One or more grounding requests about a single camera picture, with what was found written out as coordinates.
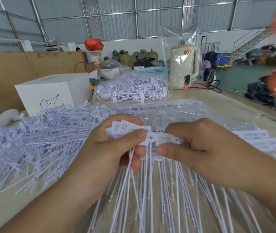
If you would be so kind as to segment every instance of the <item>person's right hand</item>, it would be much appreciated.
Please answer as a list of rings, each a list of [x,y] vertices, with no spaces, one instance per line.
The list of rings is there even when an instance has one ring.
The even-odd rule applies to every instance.
[[[159,155],[181,162],[222,187],[248,192],[262,182],[259,178],[276,162],[207,118],[171,123],[165,133],[183,137],[191,148],[162,144],[157,147]]]

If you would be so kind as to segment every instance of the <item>corrugated metal wall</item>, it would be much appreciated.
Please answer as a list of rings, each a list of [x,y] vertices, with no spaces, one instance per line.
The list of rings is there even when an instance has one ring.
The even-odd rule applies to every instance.
[[[0,37],[43,42],[46,34],[48,39],[57,38],[62,43],[83,43],[85,38],[110,41],[156,37],[160,35],[159,26],[199,24],[203,33],[261,28],[271,23],[276,12],[276,0],[33,0],[34,5],[31,0],[1,2],[5,10],[0,3]],[[18,47],[3,45],[3,50],[9,48]]]

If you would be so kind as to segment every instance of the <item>staircase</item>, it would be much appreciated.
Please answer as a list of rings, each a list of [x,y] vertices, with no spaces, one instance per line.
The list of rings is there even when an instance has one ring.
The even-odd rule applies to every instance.
[[[234,54],[233,61],[242,58],[248,51],[252,50],[255,45],[262,42],[264,39],[274,33],[272,28],[265,28],[258,30],[255,33],[248,32],[240,39],[234,42],[232,52]]]

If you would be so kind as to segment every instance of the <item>blue bin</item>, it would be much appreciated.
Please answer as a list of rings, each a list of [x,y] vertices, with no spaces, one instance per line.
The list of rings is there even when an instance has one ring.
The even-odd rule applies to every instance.
[[[166,67],[165,66],[141,68],[141,69],[136,69],[136,71],[145,72],[145,73],[153,73],[153,74],[163,74],[166,76]]]
[[[221,65],[229,65],[230,64],[230,59],[231,59],[231,56],[232,56],[232,52],[223,53],[222,56],[221,56],[221,54],[222,53],[217,53],[216,60],[214,62],[214,66],[221,66]]]

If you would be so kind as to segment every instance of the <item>green floor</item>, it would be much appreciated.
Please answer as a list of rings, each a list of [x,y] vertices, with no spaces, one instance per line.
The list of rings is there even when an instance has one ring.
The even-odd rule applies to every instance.
[[[227,70],[218,69],[217,79],[220,80],[220,88],[231,92],[247,91],[247,85],[258,81],[262,76],[269,75],[276,66],[265,65],[233,65]]]

